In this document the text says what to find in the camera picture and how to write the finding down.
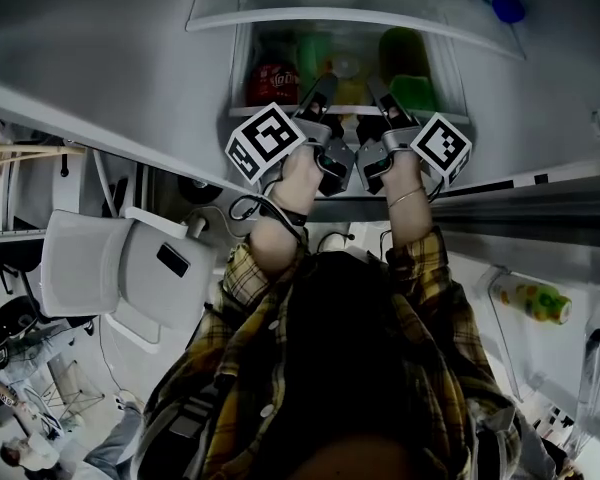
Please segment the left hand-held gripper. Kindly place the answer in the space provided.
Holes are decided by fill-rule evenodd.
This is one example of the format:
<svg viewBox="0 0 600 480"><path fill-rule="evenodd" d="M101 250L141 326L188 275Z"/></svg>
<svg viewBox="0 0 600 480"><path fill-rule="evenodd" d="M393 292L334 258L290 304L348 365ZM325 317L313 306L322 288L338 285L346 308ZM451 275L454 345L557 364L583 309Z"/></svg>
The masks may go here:
<svg viewBox="0 0 600 480"><path fill-rule="evenodd" d="M314 105L332 106L338 78L322 75L307 92L292 117L271 103L234 129L225 154L243 178L255 185L261 177L297 147L315 149L314 159L323 172L319 191L325 197L348 188L355 154L344 142L338 118L316 116Z"/></svg>

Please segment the person's left forearm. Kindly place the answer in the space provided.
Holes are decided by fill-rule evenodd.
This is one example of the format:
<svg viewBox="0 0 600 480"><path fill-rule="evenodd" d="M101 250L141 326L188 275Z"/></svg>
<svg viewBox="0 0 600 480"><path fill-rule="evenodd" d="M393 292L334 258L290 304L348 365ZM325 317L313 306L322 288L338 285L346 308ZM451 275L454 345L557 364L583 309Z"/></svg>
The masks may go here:
<svg viewBox="0 0 600 480"><path fill-rule="evenodd" d="M314 148L299 146L287 157L282 179L273 185L269 199L278 208L308 215L323 173L314 160ZM249 236L254 261L269 278L279 276L293 263L298 240L278 220L259 216Z"/></svg>

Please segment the person's right forearm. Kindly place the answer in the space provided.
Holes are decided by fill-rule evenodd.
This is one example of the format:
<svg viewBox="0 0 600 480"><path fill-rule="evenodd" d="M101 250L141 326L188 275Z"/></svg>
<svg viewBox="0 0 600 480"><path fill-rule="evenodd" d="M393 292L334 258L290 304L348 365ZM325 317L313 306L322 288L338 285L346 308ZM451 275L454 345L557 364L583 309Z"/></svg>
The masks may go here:
<svg viewBox="0 0 600 480"><path fill-rule="evenodd" d="M420 160L410 151L394 154L391 168L381 175L392 234L392 255L426 237L433 228L430 203L421 176Z"/></svg>

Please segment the white fridge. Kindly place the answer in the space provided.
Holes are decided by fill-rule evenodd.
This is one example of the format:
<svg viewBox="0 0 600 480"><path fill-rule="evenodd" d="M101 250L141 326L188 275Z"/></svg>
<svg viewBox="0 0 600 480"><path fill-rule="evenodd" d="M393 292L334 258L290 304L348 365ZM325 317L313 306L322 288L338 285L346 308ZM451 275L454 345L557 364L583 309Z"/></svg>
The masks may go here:
<svg viewBox="0 0 600 480"><path fill-rule="evenodd" d="M240 192L236 26L194 0L0 0L0 117ZM600 159L600 0L521 0L526 55L450 39L475 142L460 185Z"/></svg>

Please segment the green tea bottle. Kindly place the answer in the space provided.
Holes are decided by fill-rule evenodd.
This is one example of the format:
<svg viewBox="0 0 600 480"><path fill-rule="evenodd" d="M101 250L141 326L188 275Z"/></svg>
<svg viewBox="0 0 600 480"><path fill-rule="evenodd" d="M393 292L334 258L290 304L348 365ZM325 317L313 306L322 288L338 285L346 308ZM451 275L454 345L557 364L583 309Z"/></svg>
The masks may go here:
<svg viewBox="0 0 600 480"><path fill-rule="evenodd" d="M378 66L380 78L404 109L437 110L427 51L419 32L388 29L379 40Z"/></svg>

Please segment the yellow drink bottle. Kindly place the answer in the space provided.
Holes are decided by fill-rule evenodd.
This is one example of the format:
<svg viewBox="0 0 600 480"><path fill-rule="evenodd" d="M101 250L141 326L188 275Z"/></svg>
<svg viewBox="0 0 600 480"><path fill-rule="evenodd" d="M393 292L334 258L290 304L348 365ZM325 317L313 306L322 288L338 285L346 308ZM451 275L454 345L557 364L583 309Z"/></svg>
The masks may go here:
<svg viewBox="0 0 600 480"><path fill-rule="evenodd" d="M338 79L334 103L363 105L367 99L368 70L361 60L350 53L335 52L326 61L327 71Z"/></svg>

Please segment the cola bottle red label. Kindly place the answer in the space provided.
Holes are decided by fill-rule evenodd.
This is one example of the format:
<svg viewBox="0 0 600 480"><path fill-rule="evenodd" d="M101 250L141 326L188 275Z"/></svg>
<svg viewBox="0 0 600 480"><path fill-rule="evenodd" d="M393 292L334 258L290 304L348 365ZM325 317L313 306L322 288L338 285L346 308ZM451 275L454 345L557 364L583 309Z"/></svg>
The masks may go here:
<svg viewBox="0 0 600 480"><path fill-rule="evenodd" d="M266 32L259 35L246 90L246 106L297 105L299 74L297 41L292 32Z"/></svg>

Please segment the black coat rack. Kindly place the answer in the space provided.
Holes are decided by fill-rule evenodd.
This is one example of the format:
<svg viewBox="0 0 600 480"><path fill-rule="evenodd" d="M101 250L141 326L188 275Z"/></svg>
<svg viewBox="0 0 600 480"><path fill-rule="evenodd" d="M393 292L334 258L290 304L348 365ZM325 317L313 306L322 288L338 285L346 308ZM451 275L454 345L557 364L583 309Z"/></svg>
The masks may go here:
<svg viewBox="0 0 600 480"><path fill-rule="evenodd" d="M52 181L52 208L93 217L119 217L128 207L166 215L165 205L203 206L222 192L214 185L116 155L88 149L62 155Z"/></svg>

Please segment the black smartphone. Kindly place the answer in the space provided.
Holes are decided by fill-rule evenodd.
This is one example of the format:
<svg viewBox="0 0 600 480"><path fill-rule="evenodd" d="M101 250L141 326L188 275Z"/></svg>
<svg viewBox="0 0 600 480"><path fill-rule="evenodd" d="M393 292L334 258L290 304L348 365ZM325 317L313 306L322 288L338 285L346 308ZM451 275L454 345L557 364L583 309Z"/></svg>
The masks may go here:
<svg viewBox="0 0 600 480"><path fill-rule="evenodd" d="M190 267L189 261L167 243L160 246L156 258L179 278L183 278Z"/></svg>

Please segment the yellow green juice bottle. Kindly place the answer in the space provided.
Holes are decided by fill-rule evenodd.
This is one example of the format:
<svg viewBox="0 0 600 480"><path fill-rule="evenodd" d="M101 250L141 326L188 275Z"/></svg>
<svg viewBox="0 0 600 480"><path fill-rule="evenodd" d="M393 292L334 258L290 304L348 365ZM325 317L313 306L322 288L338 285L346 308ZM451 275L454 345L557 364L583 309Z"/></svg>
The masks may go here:
<svg viewBox="0 0 600 480"><path fill-rule="evenodd" d="M504 306L516 309L538 322L565 324L570 316L572 301L554 286L514 275L495 280L490 294Z"/></svg>

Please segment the white office chair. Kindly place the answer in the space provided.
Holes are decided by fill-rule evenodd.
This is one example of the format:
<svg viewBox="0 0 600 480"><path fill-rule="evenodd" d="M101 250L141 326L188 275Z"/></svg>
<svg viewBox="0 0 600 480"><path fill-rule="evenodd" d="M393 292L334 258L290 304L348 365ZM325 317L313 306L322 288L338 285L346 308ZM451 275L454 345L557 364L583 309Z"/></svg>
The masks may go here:
<svg viewBox="0 0 600 480"><path fill-rule="evenodd" d="M157 258L169 244L190 267L183 278ZM148 353L159 340L143 336L143 320L159 330L191 332L208 298L217 251L188 228L137 207L119 218L63 210L52 213L40 264L42 312L47 317L102 316Z"/></svg>

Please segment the yellow plaid shirt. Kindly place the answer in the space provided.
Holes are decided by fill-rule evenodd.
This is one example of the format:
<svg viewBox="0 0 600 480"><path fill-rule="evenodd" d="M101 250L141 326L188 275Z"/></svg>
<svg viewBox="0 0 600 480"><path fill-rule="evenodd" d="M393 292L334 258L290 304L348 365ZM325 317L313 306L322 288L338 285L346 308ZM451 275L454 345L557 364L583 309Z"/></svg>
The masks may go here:
<svg viewBox="0 0 600 480"><path fill-rule="evenodd" d="M146 480L510 480L522 423L433 229L396 259L249 242L145 411Z"/></svg>

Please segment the wooden clothes hanger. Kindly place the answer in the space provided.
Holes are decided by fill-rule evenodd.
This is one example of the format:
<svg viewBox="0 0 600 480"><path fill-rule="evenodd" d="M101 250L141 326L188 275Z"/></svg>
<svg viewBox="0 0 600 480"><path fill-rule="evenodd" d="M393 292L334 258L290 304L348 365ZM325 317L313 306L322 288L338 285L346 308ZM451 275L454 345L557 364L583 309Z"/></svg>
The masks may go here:
<svg viewBox="0 0 600 480"><path fill-rule="evenodd" d="M83 155L86 148L64 144L2 144L0 143L0 166L24 160L35 160L63 155Z"/></svg>

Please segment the white shelf unit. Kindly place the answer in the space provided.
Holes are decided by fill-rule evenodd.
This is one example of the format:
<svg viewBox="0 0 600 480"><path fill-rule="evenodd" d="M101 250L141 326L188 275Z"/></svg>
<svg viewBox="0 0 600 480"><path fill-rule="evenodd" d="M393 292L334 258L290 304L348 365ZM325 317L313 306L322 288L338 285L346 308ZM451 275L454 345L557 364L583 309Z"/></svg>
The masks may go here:
<svg viewBox="0 0 600 480"><path fill-rule="evenodd" d="M0 143L82 146L2 120ZM52 208L52 181L60 157L24 160L0 166L0 238L28 232L40 234L47 227L52 213L56 211Z"/></svg>

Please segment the black office chair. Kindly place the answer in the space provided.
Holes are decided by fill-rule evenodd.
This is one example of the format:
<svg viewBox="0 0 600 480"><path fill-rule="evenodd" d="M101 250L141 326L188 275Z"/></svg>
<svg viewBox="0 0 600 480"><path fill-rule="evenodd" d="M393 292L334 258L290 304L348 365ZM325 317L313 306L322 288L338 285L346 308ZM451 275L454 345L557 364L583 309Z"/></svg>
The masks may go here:
<svg viewBox="0 0 600 480"><path fill-rule="evenodd" d="M32 295L41 302L40 266L21 272L12 266L0 264L0 308L19 296Z"/></svg>

